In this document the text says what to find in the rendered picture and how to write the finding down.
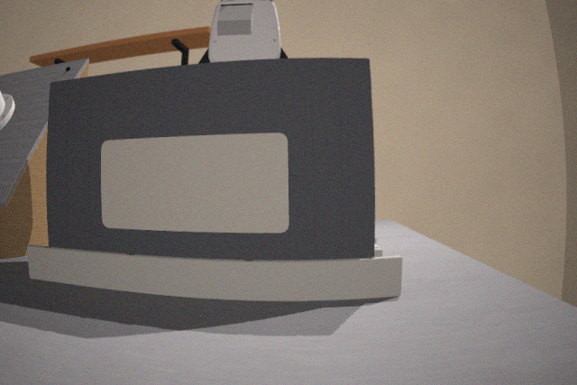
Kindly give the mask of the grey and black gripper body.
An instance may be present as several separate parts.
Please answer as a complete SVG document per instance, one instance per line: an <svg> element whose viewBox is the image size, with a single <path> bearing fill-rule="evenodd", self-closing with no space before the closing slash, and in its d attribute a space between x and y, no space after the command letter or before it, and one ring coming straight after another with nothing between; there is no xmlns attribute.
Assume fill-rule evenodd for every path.
<svg viewBox="0 0 577 385"><path fill-rule="evenodd" d="M220 6L231 4L252 4L252 35L217 36ZM267 60L279 57L279 19L276 5L271 0L223 0L216 5L208 47L208 58L211 62Z"/></svg>

